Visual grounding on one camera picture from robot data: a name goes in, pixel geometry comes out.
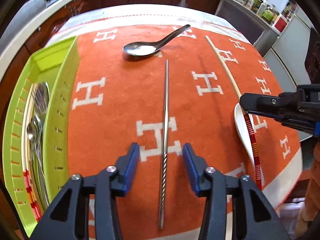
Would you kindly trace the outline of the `orange H-pattern blanket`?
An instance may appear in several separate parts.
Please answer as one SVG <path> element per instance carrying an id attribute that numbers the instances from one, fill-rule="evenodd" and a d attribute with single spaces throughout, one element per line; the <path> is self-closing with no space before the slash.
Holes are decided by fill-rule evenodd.
<path id="1" fill-rule="evenodd" d="M 156 42 L 190 28 L 149 56 L 123 46 Z M 221 19 L 155 5 L 107 8 L 71 18 L 51 39 L 76 36 L 80 63 L 68 118 L 71 174 L 97 174 L 115 163 L 132 142 L 140 158 L 127 197 L 117 200 L 125 239 L 197 239 L 203 198 L 192 192 L 182 158 L 190 143 L 209 165 L 230 176 L 254 175 L 234 124 L 238 98 L 208 36 L 242 93 L 278 95 L 281 86 L 256 49 Z M 158 228 L 164 72 L 169 60 L 169 130 L 164 227 Z"/>

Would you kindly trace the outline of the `green plastic utensil tray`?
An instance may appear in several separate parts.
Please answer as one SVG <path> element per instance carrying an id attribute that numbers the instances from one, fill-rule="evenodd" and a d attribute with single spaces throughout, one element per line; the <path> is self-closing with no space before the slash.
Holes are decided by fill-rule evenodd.
<path id="1" fill-rule="evenodd" d="M 79 63 L 76 37 L 40 49 L 26 62 L 9 102 L 3 174 L 28 236 L 69 178 L 68 116 Z"/>

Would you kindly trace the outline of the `white ceramic soup spoon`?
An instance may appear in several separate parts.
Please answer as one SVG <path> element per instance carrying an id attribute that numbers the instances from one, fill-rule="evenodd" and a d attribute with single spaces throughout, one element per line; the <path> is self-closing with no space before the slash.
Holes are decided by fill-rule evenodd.
<path id="1" fill-rule="evenodd" d="M 239 103 L 234 107 L 234 122 L 238 136 L 248 153 L 252 166 L 254 167 L 254 157 L 249 132 Z"/>

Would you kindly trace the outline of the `steel twisted chopstick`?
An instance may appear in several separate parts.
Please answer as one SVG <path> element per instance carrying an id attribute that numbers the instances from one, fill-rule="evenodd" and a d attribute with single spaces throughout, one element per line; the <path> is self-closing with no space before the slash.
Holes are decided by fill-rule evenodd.
<path id="1" fill-rule="evenodd" d="M 167 155 L 169 130 L 169 60 L 165 61 L 164 72 L 164 101 L 163 101 L 163 129 L 161 146 L 161 178 L 159 188 L 158 228 L 164 227 L 165 190 L 167 183 Z"/>

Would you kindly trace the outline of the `wooden handled steel spoon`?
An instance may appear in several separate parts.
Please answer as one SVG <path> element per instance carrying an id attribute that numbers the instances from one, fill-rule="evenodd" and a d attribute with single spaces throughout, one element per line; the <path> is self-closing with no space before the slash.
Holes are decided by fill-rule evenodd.
<path id="1" fill-rule="evenodd" d="M 49 86 L 46 81 L 39 82 L 37 88 L 33 93 L 33 99 L 35 102 L 35 117 L 38 122 L 38 139 L 37 139 L 37 157 L 39 168 L 41 171 L 40 183 L 42 187 L 42 195 L 44 199 L 44 207 L 49 206 L 49 198 L 46 189 L 44 168 L 43 168 L 43 134 L 44 134 L 44 123 L 46 119 L 46 114 L 48 110 L 50 95 L 49 95 Z"/>

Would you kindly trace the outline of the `small steel spoon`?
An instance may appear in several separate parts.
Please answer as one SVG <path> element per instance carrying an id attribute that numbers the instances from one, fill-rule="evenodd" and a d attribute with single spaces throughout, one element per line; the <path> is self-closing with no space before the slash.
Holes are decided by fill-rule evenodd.
<path id="1" fill-rule="evenodd" d="M 26 132 L 28 136 L 28 140 L 31 144 L 31 151 L 33 155 L 35 155 L 36 158 L 36 166 L 38 170 L 38 177 L 39 177 L 39 183 L 37 186 L 38 193 L 41 196 L 42 199 L 42 206 L 46 210 L 49 201 L 46 191 L 46 185 L 44 181 L 44 171 L 42 167 L 42 161 L 41 161 L 41 155 L 40 155 L 40 130 L 39 130 L 39 122 L 38 120 L 33 116 L 27 125 Z"/>

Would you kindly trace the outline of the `large steel soup spoon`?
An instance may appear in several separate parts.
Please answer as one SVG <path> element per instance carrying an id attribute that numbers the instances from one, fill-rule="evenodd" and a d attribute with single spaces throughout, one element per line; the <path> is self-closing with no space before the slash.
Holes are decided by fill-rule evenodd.
<path id="1" fill-rule="evenodd" d="M 181 33 L 190 28 L 189 24 L 186 24 L 177 30 L 173 31 L 166 37 L 156 42 L 132 42 L 123 46 L 123 52 L 130 56 L 149 56 L 158 52 L 162 47 L 178 37 Z"/>

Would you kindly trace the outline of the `bamboo chopstick red end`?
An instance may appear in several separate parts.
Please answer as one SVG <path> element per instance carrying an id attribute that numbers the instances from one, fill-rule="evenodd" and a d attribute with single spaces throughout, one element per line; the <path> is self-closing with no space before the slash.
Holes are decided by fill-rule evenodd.
<path id="1" fill-rule="evenodd" d="M 215 55 L 217 56 L 221 66 L 225 70 L 229 81 L 231 82 L 231 85 L 233 87 L 233 90 L 238 98 L 238 101 L 240 101 L 241 92 L 239 90 L 238 85 L 236 84 L 236 81 L 234 77 L 232 76 L 227 64 L 225 63 L 224 59 L 218 52 L 218 49 L 213 44 L 211 39 L 206 35 L 205 39 L 211 46 L 212 50 L 214 51 Z M 236 130 L 238 133 L 238 136 L 245 147 L 248 156 L 250 158 L 250 161 L 254 167 L 254 177 L 255 177 L 255 183 L 257 187 L 261 190 L 263 187 L 262 184 L 262 174 L 261 174 L 261 166 L 260 166 L 260 158 L 259 158 L 259 150 L 257 145 L 257 140 L 254 135 L 253 131 L 253 125 L 251 123 L 249 113 L 244 110 L 240 103 L 237 103 L 234 108 L 234 122 L 236 126 Z"/>

